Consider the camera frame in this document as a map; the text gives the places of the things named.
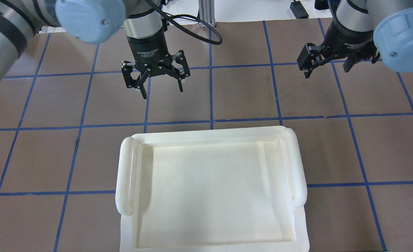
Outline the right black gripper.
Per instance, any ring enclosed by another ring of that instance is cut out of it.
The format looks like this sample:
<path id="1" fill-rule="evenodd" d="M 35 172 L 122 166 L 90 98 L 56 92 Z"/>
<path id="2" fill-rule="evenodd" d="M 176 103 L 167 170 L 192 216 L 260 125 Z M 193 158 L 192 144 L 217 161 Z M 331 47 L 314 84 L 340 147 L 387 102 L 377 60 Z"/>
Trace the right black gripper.
<path id="1" fill-rule="evenodd" d="M 333 19 L 325 38 L 320 45 L 306 43 L 302 48 L 297 64 L 306 79 L 313 70 L 333 60 L 345 59 L 343 70 L 348 73 L 360 61 L 375 64 L 381 58 L 373 42 L 373 31 L 353 31 Z"/>

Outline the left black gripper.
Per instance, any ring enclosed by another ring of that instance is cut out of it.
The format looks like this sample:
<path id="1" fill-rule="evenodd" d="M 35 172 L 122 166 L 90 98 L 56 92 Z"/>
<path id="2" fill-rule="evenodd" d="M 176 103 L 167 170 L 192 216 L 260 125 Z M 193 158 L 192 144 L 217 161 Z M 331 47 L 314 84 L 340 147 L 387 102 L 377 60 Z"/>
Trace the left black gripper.
<path id="1" fill-rule="evenodd" d="M 163 33 L 148 38 L 126 38 L 134 57 L 133 63 L 122 62 L 121 71 L 127 88 L 139 89 L 143 99 L 147 99 L 147 78 L 168 75 L 177 80 L 179 91 L 184 91 L 183 83 L 191 73 L 183 50 L 171 55 Z"/>

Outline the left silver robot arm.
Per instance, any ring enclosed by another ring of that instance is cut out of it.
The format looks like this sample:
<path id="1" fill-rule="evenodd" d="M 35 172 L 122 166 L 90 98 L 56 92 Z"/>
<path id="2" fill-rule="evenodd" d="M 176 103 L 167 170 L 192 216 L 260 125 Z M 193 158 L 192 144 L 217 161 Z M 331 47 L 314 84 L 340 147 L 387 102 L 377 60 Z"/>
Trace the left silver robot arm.
<path id="1" fill-rule="evenodd" d="M 147 78 L 169 75 L 182 88 L 190 72 L 184 51 L 168 52 L 167 23 L 177 25 L 158 0 L 0 0 L 0 81 L 43 27 L 62 27 L 88 44 L 123 28 L 135 59 L 123 62 L 126 86 L 145 98 Z"/>

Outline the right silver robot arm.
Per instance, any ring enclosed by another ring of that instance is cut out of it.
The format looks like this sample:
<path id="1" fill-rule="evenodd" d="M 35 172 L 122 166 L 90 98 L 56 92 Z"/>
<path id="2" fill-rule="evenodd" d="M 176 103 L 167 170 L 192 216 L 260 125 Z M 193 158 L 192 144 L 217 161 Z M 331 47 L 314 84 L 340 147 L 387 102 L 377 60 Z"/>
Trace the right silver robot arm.
<path id="1" fill-rule="evenodd" d="M 389 70 L 413 73 L 413 0 L 316 0 L 314 8 L 330 10 L 332 21 L 323 42 L 306 43 L 297 58 L 306 78 L 339 59 L 346 73 L 379 60 Z"/>

